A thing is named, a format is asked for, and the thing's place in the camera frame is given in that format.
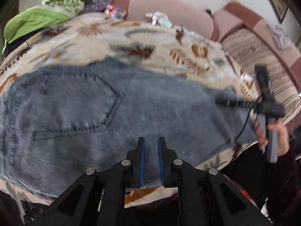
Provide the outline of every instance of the picture frame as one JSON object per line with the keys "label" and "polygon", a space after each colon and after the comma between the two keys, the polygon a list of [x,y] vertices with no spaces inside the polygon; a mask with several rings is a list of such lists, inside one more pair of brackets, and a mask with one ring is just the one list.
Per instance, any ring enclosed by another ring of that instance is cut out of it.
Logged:
{"label": "picture frame", "polygon": [[269,0],[269,1],[273,7],[273,10],[277,16],[279,23],[282,24],[286,12],[288,10],[287,4],[283,0]]}
{"label": "picture frame", "polygon": [[296,43],[296,48],[298,48],[301,51],[301,35],[299,36],[299,39]]}

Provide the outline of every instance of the sleeve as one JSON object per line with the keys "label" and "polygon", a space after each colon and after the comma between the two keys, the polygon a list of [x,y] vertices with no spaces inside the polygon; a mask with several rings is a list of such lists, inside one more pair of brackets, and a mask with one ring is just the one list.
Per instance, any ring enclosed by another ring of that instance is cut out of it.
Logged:
{"label": "sleeve", "polygon": [[280,157],[275,164],[266,164],[265,182],[267,185],[267,208],[272,221],[285,216],[285,211],[300,201],[298,193],[298,165],[295,152],[289,151]]}

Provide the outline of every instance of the hand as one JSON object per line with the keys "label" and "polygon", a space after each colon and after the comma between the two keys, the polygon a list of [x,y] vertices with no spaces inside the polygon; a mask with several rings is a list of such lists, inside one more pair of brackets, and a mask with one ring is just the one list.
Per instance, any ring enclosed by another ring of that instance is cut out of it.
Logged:
{"label": "hand", "polygon": [[[260,150],[263,150],[264,147],[267,146],[268,144],[268,139],[265,136],[264,131],[261,129],[258,120],[255,120],[255,128],[256,128],[256,135],[258,138],[258,148]],[[285,155],[289,148],[290,145],[288,143],[288,131],[285,125],[283,125],[279,121],[274,121],[268,124],[268,129],[270,131],[275,131],[279,133],[279,144],[278,144],[278,157]]]}

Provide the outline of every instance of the pink headboard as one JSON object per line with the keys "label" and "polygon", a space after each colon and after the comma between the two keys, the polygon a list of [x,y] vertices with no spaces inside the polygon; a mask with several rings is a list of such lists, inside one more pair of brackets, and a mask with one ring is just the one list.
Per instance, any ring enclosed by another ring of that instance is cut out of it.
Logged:
{"label": "pink headboard", "polygon": [[128,12],[127,20],[144,20],[146,13],[165,13],[176,25],[183,25],[208,39],[217,40],[219,31],[212,16],[181,0],[112,0]]}

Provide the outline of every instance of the leaf pattern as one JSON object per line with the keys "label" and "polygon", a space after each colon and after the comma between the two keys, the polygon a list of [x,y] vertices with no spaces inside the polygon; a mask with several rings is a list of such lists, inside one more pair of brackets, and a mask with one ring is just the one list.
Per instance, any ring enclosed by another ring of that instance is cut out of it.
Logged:
{"label": "leaf pattern", "polygon": [[110,49],[117,52],[117,57],[127,58],[129,63],[136,64],[150,58],[156,46],[132,43],[131,45],[110,45]]}
{"label": "leaf pattern", "polygon": [[17,56],[17,58],[16,58],[16,61],[18,61],[20,58],[22,58],[23,55],[26,54],[30,49],[31,49],[31,47],[28,47],[28,48],[25,48],[24,50],[22,50],[22,51],[18,54],[18,56]]}
{"label": "leaf pattern", "polygon": [[118,27],[131,27],[131,26],[139,26],[139,25],[141,25],[139,21],[127,21],[127,20],[118,21],[111,24],[111,26],[118,26]]}
{"label": "leaf pattern", "polygon": [[176,40],[179,42],[181,46],[183,46],[181,40],[184,36],[185,36],[184,29],[182,29],[181,31],[178,29],[176,30]]}
{"label": "leaf pattern", "polygon": [[40,60],[34,67],[34,69],[38,69],[39,67],[43,66],[48,59],[58,59],[62,54],[67,53],[67,51],[65,50],[66,48],[72,46],[73,44],[66,44],[68,41],[65,41],[61,44],[59,44],[58,46],[51,48],[50,52],[48,53],[43,53],[37,57],[35,57],[34,59],[32,59],[31,61],[29,61],[29,64],[34,63],[37,60]]}
{"label": "leaf pattern", "polygon": [[153,193],[159,187],[160,186],[156,186],[153,188],[147,188],[147,189],[135,189],[130,194],[126,195],[124,204],[126,205],[126,204],[136,201],[140,198],[143,198],[144,196]]}
{"label": "leaf pattern", "polygon": [[228,55],[225,55],[225,58],[226,58],[226,60],[228,61],[228,63],[230,64],[230,67],[232,68],[232,70],[234,71],[234,74],[238,75],[238,74],[237,74],[237,71],[236,71],[236,69],[235,69],[235,67],[234,67],[234,65],[233,65],[233,63],[232,63],[232,61],[231,61],[231,59],[230,59],[230,57],[229,57]]}
{"label": "leaf pattern", "polygon": [[50,27],[42,32],[42,37],[45,36],[54,37],[62,33],[67,34],[65,31],[68,30],[69,28],[70,26],[65,27],[64,25],[59,25],[54,28]]}
{"label": "leaf pattern", "polygon": [[191,46],[191,50],[196,57],[200,57],[200,58],[207,58],[209,53],[207,47],[202,47],[198,44],[193,44]]}
{"label": "leaf pattern", "polygon": [[100,23],[92,23],[90,25],[85,24],[84,26],[77,29],[79,34],[88,36],[97,36],[98,34],[108,33],[109,31],[99,28]]}
{"label": "leaf pattern", "polygon": [[192,69],[193,73],[200,73],[207,72],[209,70],[209,66],[204,68],[203,66],[199,65],[196,61],[191,60],[187,54],[178,48],[174,48],[170,51],[170,56],[177,64],[185,65],[188,69]]}
{"label": "leaf pattern", "polygon": [[232,159],[231,159],[230,162],[234,161],[238,157],[238,155],[240,154],[241,144],[236,143],[235,146],[232,148],[232,150],[233,150],[233,155],[232,155]]}
{"label": "leaf pattern", "polygon": [[2,94],[8,86],[10,86],[12,83],[14,83],[18,79],[17,73],[11,74],[0,87],[0,94]]}
{"label": "leaf pattern", "polygon": [[125,37],[131,38],[132,34],[165,34],[166,32],[164,30],[156,30],[156,29],[136,29],[128,31],[124,34]]}
{"label": "leaf pattern", "polygon": [[221,161],[220,155],[217,154],[217,155],[216,155],[216,160],[214,160],[214,161],[209,161],[208,163],[206,163],[206,164],[204,165],[203,168],[201,168],[201,170],[205,170],[205,171],[206,171],[206,170],[208,170],[208,169],[211,168],[211,167],[217,169],[219,166],[221,166],[221,165],[223,165],[223,164],[225,164],[225,163],[227,163],[227,162],[226,162],[226,161],[222,162],[222,161]]}

